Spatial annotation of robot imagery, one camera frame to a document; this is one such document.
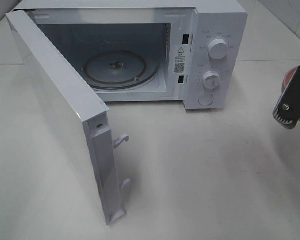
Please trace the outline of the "upper white power knob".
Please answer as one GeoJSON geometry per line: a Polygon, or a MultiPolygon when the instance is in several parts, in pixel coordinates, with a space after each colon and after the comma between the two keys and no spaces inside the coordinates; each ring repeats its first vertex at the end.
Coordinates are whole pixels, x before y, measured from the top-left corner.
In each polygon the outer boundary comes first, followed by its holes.
{"type": "Polygon", "coordinates": [[[224,37],[215,37],[207,43],[208,55],[213,60],[221,60],[228,53],[229,44],[224,37]]]}

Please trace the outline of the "pink plate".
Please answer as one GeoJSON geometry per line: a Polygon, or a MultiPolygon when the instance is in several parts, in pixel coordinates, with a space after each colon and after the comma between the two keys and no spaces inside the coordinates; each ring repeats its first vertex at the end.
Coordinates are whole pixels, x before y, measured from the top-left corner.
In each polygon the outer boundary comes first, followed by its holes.
{"type": "Polygon", "coordinates": [[[291,78],[293,77],[295,71],[297,70],[297,66],[290,69],[284,76],[283,82],[282,82],[282,86],[281,86],[281,92],[284,91],[284,89],[286,88],[286,86],[288,85],[289,81],[291,80],[291,78]]]}

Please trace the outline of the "white timer knob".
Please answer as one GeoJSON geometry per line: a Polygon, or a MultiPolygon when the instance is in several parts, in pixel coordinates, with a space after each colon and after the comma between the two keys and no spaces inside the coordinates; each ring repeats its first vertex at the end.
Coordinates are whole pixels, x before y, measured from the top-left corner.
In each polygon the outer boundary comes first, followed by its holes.
{"type": "Polygon", "coordinates": [[[215,71],[207,71],[202,76],[202,84],[207,90],[213,91],[217,89],[220,85],[219,74],[215,71]]]}

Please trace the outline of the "white microwave oven body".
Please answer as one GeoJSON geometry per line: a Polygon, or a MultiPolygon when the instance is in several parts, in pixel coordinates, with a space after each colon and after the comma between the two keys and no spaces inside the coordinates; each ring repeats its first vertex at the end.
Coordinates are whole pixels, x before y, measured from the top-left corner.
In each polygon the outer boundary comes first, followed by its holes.
{"type": "Polygon", "coordinates": [[[101,90],[86,82],[104,102],[180,101],[187,110],[224,106],[247,21],[235,0],[23,0],[11,12],[21,10],[85,82],[82,68],[101,52],[132,51],[159,62],[157,74],[136,87],[101,90]],[[229,44],[221,60],[207,51],[216,37],[229,44]],[[219,74],[215,90],[203,87],[208,71],[219,74]],[[210,106],[198,104],[203,94],[213,96],[210,106]]]}

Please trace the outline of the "glass microwave turntable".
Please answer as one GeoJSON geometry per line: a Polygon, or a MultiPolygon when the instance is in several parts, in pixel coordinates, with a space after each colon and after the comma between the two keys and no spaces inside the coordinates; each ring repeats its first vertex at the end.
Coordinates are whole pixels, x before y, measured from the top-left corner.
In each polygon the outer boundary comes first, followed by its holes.
{"type": "Polygon", "coordinates": [[[86,82],[98,90],[124,90],[152,79],[160,64],[151,56],[128,50],[112,50],[91,57],[82,72],[86,82]]]}

